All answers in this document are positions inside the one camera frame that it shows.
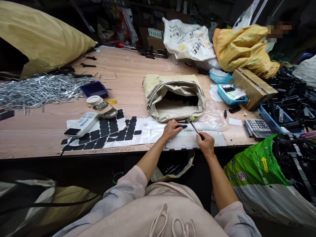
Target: blue container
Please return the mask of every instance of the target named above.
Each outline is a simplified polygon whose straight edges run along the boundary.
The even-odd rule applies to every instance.
[[[261,118],[267,123],[267,125],[269,126],[269,128],[271,129],[271,131],[273,133],[285,134],[283,132],[283,130],[280,128],[280,126],[272,119],[272,117],[269,115],[269,113],[263,108],[264,105],[266,105],[266,104],[262,104],[258,108]],[[288,116],[285,112],[283,112],[283,121],[285,123],[287,123],[287,122],[292,122],[293,119],[291,119],[290,116]],[[294,134],[302,134],[302,133],[304,133],[304,131],[297,130],[297,131],[294,131],[293,133]]]
[[[83,86],[80,86],[80,89],[87,98],[93,95],[98,95],[101,98],[109,96],[107,89],[100,81],[85,84]]]
[[[210,73],[210,79],[212,79],[216,83],[228,84],[230,82],[230,80],[232,78],[234,78],[233,76],[230,76],[230,75],[224,77],[224,76],[217,76],[217,75],[215,75],[214,73],[211,73],[211,72],[209,72],[209,73]]]
[[[232,100],[232,99],[230,99],[221,86],[224,86],[224,85],[222,85],[222,84],[217,85],[217,88],[218,88],[217,91],[218,91],[218,94],[220,94],[220,96],[222,97],[222,99],[225,101],[226,104],[228,104],[228,105],[236,105],[236,104],[240,104],[240,103],[246,102],[248,100],[247,97],[245,97],[245,99],[243,99],[243,100]]]

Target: hand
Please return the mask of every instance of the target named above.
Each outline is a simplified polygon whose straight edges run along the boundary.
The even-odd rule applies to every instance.
[[[204,139],[204,141],[202,141],[200,135],[197,134],[197,143],[198,143],[199,147],[201,148],[201,151],[203,152],[204,156],[206,158],[210,158],[212,156],[215,156],[215,154],[214,154],[214,138],[207,133],[200,132],[200,134],[205,139]]]
[[[162,134],[162,138],[167,142],[171,138],[173,138],[178,132],[180,132],[183,128],[175,128],[178,125],[182,125],[178,123],[176,120],[170,120],[165,126],[164,133]]]

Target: left hand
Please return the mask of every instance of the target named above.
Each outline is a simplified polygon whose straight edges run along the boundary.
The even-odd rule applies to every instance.
[[[167,125],[165,126],[164,133],[162,134],[162,138],[167,142],[171,138],[173,138],[178,132],[180,132],[183,128],[175,128],[178,125],[182,125],[178,123],[176,120],[170,120]]]

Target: person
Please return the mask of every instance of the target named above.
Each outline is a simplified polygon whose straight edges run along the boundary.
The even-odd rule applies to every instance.
[[[104,193],[90,213],[66,226],[60,236],[261,236],[253,220],[245,213],[228,178],[214,154],[214,138],[197,135],[211,172],[219,213],[213,218],[197,195],[174,182],[156,182],[147,186],[161,151],[181,127],[174,119],[163,135],[122,178]]]

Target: pile of metal rods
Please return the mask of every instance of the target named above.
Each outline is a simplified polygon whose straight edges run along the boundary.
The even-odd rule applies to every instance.
[[[42,108],[46,104],[73,102],[70,99],[84,97],[80,86],[98,81],[96,78],[74,78],[73,75],[44,75],[22,81],[0,83],[0,107],[6,110]]]

